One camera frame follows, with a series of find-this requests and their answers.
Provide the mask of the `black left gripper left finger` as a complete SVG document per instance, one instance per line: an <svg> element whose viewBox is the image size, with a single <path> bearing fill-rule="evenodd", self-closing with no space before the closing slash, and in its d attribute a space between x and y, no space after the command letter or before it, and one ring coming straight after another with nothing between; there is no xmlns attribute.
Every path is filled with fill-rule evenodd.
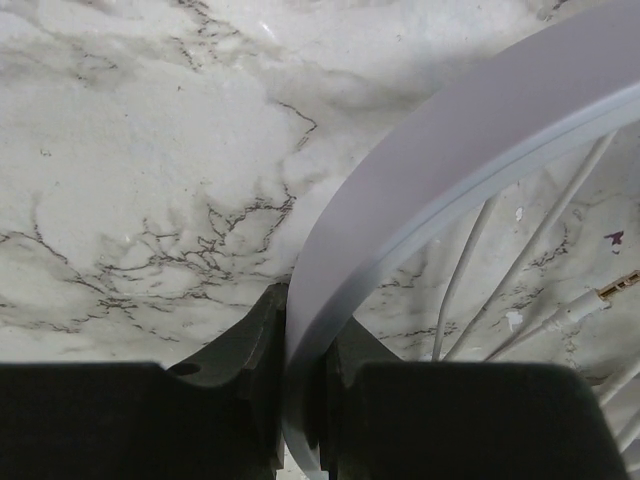
<svg viewBox="0 0 640 480"><path fill-rule="evenodd" d="M272 479L287 286L164 368L153 362L5 363L5 479Z"/></svg>

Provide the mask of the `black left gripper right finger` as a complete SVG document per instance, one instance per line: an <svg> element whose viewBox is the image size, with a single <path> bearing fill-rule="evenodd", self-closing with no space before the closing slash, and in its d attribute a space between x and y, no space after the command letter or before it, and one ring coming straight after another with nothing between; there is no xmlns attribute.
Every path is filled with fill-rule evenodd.
<svg viewBox="0 0 640 480"><path fill-rule="evenodd" d="M356 321L325 357L333 479L623 479L590 387L553 364L408 362Z"/></svg>

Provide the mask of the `white headphones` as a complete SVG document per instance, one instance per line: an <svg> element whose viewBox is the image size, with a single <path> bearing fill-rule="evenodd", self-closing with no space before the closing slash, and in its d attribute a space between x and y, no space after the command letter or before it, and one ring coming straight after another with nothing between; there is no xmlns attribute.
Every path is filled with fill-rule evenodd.
<svg viewBox="0 0 640 480"><path fill-rule="evenodd" d="M503 50L438 91L338 189L288 292L283 433L302 471L311 372L375 288L449 223L639 118L639 5L612 1Z"/></svg>

